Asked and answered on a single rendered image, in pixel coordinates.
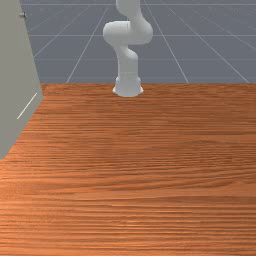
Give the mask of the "pale grey cabinet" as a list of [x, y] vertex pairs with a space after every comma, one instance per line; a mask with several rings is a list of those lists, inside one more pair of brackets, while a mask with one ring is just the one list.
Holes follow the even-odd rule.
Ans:
[[0, 0], [0, 159], [43, 99], [26, 18], [19, 0]]

